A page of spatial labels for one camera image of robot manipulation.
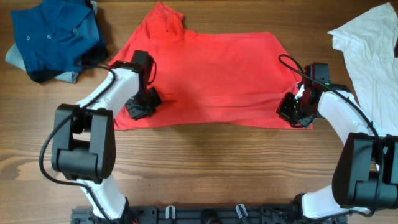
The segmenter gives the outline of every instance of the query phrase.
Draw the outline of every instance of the wooden table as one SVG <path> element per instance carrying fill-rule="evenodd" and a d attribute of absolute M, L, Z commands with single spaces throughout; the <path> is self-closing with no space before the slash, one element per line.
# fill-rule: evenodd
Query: wooden table
<path fill-rule="evenodd" d="M 10 10 L 39 0 L 0 0 L 0 55 L 14 42 Z M 352 90 L 343 54 L 326 32 L 378 0 L 170 1 L 189 29 L 204 33 L 270 31 L 302 65 L 329 63 L 332 80 Z M 126 43 L 155 1 L 101 1 L 98 21 L 112 55 Z M 106 72 L 85 71 L 73 85 L 41 85 L 0 62 L 0 223 L 69 223 L 70 210 L 89 205 L 77 187 L 56 185 L 39 171 L 41 145 L 60 103 L 75 103 Z M 189 124 L 118 131 L 114 176 L 132 205 L 236 205 L 286 203 L 331 182 L 343 144 L 327 121 L 314 130 L 276 130 L 233 124 Z M 50 153 L 45 166 L 51 169 Z M 397 223 L 381 211 L 350 223 Z"/>

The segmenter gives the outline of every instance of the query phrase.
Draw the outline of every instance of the red shirt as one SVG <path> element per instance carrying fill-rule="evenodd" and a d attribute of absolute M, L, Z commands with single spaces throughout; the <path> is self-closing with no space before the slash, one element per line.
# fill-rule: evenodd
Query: red shirt
<path fill-rule="evenodd" d="M 135 50 L 148 51 L 157 62 L 152 85 L 163 101 L 139 121 L 124 107 L 115 129 L 209 122 L 291 128 L 276 110 L 300 77 L 278 61 L 287 52 L 276 37 L 199 34 L 185 29 L 182 19 L 181 12 L 158 2 L 113 59 L 131 61 Z"/>

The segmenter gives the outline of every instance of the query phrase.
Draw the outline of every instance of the folded cloth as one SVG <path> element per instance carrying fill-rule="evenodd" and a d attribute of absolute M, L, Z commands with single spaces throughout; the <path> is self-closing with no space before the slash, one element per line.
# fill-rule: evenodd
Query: folded cloth
<path fill-rule="evenodd" d="M 163 101 L 153 116 L 138 121 L 124 107 L 115 128 L 208 122 L 291 128 L 276 110 L 300 77 L 278 61 L 287 52 L 276 37 L 199 34 L 183 28 L 182 19 L 181 12 L 158 2 L 111 62 L 129 62 L 135 50 L 148 51 L 157 62 L 153 85 Z"/>
<path fill-rule="evenodd" d="M 94 10 L 94 13 L 97 14 L 97 2 L 90 1 L 90 4 Z M 8 50 L 6 54 L 6 62 L 26 71 L 24 59 L 22 58 L 22 55 L 19 52 L 16 44 L 12 45 L 12 47 Z M 78 72 L 64 72 L 61 75 L 57 75 L 55 78 L 65 82 L 76 83 L 77 76 L 79 76 Z"/>
<path fill-rule="evenodd" d="M 390 3 L 329 31 L 343 52 L 361 108 L 389 134 L 398 134 L 398 17 Z"/>
<path fill-rule="evenodd" d="M 11 12 L 16 45 L 33 81 L 82 71 L 75 60 L 94 55 L 88 54 L 92 49 L 106 51 L 92 8 L 85 0 L 43 0 L 32 9 Z"/>

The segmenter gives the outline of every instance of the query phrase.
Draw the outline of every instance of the wooden surface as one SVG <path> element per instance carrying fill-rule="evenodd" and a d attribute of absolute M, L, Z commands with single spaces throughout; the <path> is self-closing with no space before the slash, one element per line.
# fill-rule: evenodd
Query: wooden surface
<path fill-rule="evenodd" d="M 39 0 L 13 2 L 0 1 L 0 55 L 14 42 L 10 11 Z M 353 89 L 343 55 L 333 50 L 326 32 L 383 1 L 166 3 L 183 12 L 185 25 L 198 32 L 268 30 L 302 65 L 329 63 L 332 80 Z M 112 55 L 154 4 L 101 1 L 98 20 Z M 104 76 L 102 70 L 90 70 L 75 85 L 56 80 L 39 85 L 0 62 L 0 223 L 69 223 L 72 208 L 89 205 L 80 189 L 47 181 L 37 161 L 56 107 L 86 97 Z M 312 131 L 194 124 L 118 131 L 116 138 L 114 175 L 121 191 L 132 205 L 160 206 L 289 202 L 331 182 L 343 146 L 321 120 Z M 50 170 L 50 153 L 46 158 Z M 383 211 L 369 219 L 355 215 L 349 222 L 397 223 L 397 218 L 396 211 Z"/>

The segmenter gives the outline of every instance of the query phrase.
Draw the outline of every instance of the blue cloth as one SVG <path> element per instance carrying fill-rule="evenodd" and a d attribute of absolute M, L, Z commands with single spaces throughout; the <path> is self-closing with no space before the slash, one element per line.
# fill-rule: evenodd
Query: blue cloth
<path fill-rule="evenodd" d="M 31 78 L 31 73 L 41 71 L 82 71 L 74 61 L 91 48 L 105 45 L 94 11 L 85 0 L 43 0 L 11 15 L 17 48 Z"/>

